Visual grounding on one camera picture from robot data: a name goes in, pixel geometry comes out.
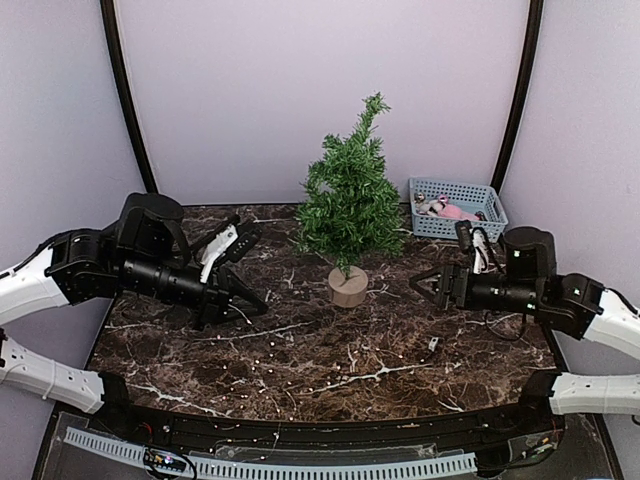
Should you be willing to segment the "white battery box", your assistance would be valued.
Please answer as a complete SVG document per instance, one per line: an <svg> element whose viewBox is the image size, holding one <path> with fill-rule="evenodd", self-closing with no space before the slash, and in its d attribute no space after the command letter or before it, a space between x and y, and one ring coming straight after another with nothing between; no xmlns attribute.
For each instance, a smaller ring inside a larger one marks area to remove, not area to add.
<svg viewBox="0 0 640 480"><path fill-rule="evenodd" d="M441 338L440 337L432 337L429 341L428 344L428 350L431 352L434 352L440 342Z"/></svg>

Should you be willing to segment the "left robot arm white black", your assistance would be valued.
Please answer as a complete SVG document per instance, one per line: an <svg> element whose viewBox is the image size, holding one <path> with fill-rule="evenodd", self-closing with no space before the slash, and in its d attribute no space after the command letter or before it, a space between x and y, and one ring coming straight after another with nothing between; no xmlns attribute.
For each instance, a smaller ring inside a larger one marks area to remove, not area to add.
<svg viewBox="0 0 640 480"><path fill-rule="evenodd" d="M167 305L188 308L192 326L202 330L239 315L237 300L254 314L267 304L232 270L261 238L261 229L232 215L195 242L182 228L184 208L157 193L132 193L119 218L102 230L75 229L42 242L19 264L1 273L1 322L114 299L129 291ZM81 370L37 354L7 334L1 336L1 381L63 402L84 413L101 413L120 436L141 427L118 374Z"/></svg>

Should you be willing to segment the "small green christmas tree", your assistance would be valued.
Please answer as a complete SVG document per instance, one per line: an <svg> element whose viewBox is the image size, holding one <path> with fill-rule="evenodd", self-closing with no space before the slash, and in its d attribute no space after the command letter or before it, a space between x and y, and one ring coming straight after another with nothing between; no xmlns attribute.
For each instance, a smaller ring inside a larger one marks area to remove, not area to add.
<svg viewBox="0 0 640 480"><path fill-rule="evenodd" d="M364 256L396 257L404 246L399 191L386 176L383 141L374 135L376 118L391 107L380 92L363 103L349 135L324 137L323 155L308 167L306 200L296 214L296 246L332 261L329 300L341 308L366 298Z"/></svg>

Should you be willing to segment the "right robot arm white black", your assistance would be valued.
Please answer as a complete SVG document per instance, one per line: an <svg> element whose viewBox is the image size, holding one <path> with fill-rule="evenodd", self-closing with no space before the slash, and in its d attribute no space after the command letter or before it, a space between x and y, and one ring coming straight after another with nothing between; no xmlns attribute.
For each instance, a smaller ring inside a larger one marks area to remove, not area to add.
<svg viewBox="0 0 640 480"><path fill-rule="evenodd" d="M544 328L576 340L639 356L639 310L617 290L580 273L560 275L554 237L536 227L517 227L503 236L505 261L497 264L483 231L468 221L456 225L459 245L472 265L444 265L421 272L410 287L440 308L508 312L532 317ZM534 432L549 415L574 413L638 415L636 375L588 376L538 370L523 387L510 424L521 434Z"/></svg>

